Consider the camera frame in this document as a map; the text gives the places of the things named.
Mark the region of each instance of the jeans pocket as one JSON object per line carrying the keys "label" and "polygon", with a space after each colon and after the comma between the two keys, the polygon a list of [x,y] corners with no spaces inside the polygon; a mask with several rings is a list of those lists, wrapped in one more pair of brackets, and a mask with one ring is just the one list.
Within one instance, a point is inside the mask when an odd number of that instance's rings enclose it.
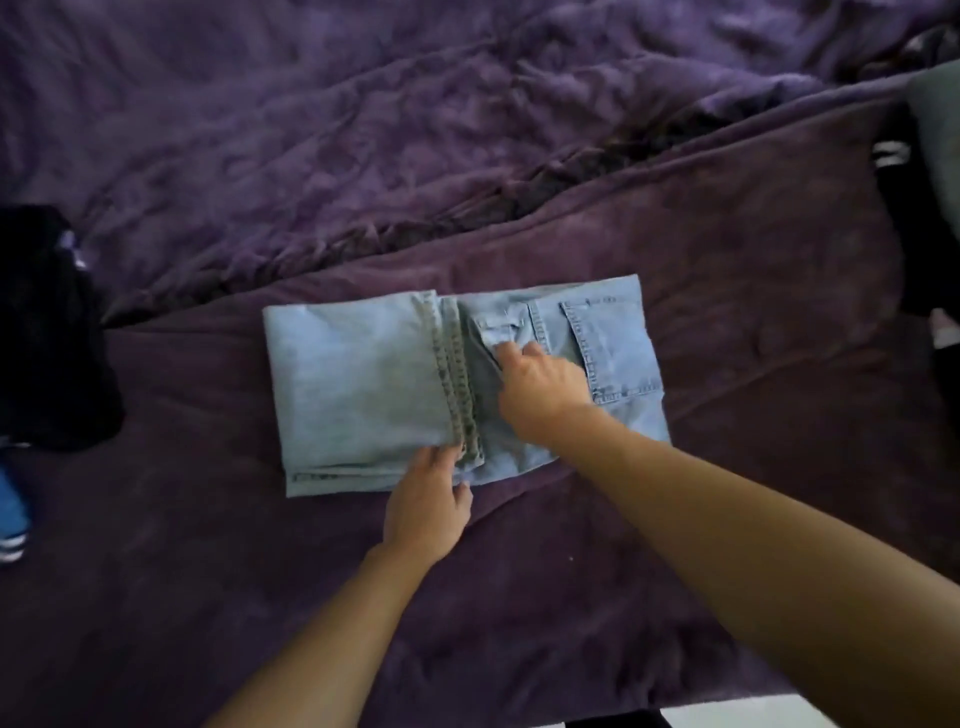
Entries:
{"label": "jeans pocket", "polygon": [[[512,341],[523,348],[529,342],[539,340],[527,303],[512,303],[504,311],[471,316],[469,332],[480,345],[477,349],[498,373],[501,369],[496,360],[496,348],[500,344]],[[540,344],[545,347],[546,342],[540,341]]]}
{"label": "jeans pocket", "polygon": [[593,401],[610,404],[662,388],[639,299],[622,296],[561,301],[583,359]]}

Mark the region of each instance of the jeans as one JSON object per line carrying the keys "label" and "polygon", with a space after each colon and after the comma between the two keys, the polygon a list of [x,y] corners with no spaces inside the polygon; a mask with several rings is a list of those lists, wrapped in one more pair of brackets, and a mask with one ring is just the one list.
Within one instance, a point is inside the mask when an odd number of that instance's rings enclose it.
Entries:
{"label": "jeans", "polygon": [[456,478],[471,485],[553,460],[499,416],[493,349],[505,341],[582,366],[594,402],[669,440],[636,276],[271,306],[264,323],[288,496],[390,489],[423,446],[463,443]]}

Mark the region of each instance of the left hand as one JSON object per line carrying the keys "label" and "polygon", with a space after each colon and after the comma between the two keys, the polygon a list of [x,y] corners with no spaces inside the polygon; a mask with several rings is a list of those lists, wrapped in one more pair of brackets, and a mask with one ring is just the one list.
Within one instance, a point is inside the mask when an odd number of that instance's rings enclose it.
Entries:
{"label": "left hand", "polygon": [[429,569],[448,554],[470,520],[473,493],[453,487],[460,446],[421,448],[387,501],[383,545]]}

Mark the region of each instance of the bed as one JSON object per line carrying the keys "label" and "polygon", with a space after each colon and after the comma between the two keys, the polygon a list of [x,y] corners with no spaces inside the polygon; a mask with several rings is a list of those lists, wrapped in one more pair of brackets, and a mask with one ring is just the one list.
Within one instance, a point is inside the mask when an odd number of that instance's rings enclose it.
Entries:
{"label": "bed", "polygon": [[[0,11],[9,198],[75,221],[129,411],[12,458],[10,725],[197,725],[376,543],[384,495],[283,497],[269,304],[636,273],[678,447],[960,578],[960,448],[869,162],[903,77],[836,83],[955,6],[228,5]],[[477,490],[363,723],[789,690],[555,464]]]}

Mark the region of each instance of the hand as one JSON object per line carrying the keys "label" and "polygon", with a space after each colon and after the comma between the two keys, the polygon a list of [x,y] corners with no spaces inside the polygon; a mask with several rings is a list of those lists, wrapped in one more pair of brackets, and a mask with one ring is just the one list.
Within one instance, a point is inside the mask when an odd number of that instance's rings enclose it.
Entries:
{"label": "hand", "polygon": [[593,406],[584,370],[548,356],[537,342],[523,351],[513,342],[500,344],[496,358],[503,369],[500,415],[524,442],[549,448],[562,415]]}
{"label": "hand", "polygon": [[387,501],[383,545],[429,569],[457,545],[470,520],[473,493],[453,488],[460,446],[417,450]]}

